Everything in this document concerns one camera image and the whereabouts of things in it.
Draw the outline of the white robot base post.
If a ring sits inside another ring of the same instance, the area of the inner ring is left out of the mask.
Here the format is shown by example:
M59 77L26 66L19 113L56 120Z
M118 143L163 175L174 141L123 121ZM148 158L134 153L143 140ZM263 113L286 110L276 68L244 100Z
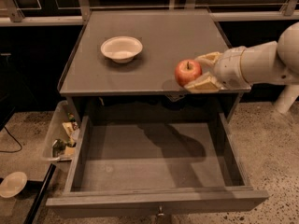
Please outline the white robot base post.
M274 103L275 109L285 114L299 97L299 85L287 85Z

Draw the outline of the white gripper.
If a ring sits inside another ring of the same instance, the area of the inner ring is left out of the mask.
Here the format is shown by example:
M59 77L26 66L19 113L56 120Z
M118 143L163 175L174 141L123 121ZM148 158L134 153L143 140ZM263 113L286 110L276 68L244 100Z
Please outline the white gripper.
M228 49L223 54L215 51L197 56L195 60L201 65L214 67L215 76L205 72L185 85L184 89L190 93L214 93L221 91L223 86L228 90L249 89L250 84L241 72L241 56L245 49L241 46Z

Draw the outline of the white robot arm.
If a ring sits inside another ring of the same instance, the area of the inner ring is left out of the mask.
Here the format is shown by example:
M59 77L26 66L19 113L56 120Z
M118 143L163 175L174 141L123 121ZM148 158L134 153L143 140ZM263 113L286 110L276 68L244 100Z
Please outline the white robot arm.
M288 27L278 41L250 48L241 46L195 59L203 75L184 88L191 93L250 90L254 84L299 83L299 22Z

